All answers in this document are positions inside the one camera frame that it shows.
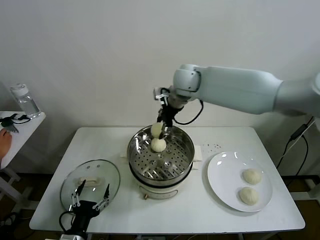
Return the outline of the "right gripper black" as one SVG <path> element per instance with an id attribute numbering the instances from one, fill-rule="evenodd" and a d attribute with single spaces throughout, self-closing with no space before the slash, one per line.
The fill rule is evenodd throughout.
<path id="1" fill-rule="evenodd" d="M 162 123 L 161 139 L 165 139 L 172 132 L 173 120 L 186 104 L 187 100 L 177 96 L 167 96 L 161 99 L 161 109 L 156 119 L 157 123 Z"/>

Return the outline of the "person's bare hand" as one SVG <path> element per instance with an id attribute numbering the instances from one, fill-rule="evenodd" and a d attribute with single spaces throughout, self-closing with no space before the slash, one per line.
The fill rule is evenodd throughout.
<path id="1" fill-rule="evenodd" d="M 0 160 L 9 152 L 12 145 L 12 135 L 4 128 L 0 131 Z"/>

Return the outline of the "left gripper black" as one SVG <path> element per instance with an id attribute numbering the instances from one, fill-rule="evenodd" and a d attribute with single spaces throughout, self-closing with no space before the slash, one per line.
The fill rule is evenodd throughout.
<path id="1" fill-rule="evenodd" d="M 86 232 L 92 218 L 100 214 L 99 210 L 104 210 L 109 205 L 110 184 L 107 185 L 102 200 L 98 203 L 87 200 L 79 200 L 82 190 L 86 184 L 86 180 L 77 187 L 71 194 L 72 211 L 75 218 L 72 223 L 72 229 L 80 232 Z"/>

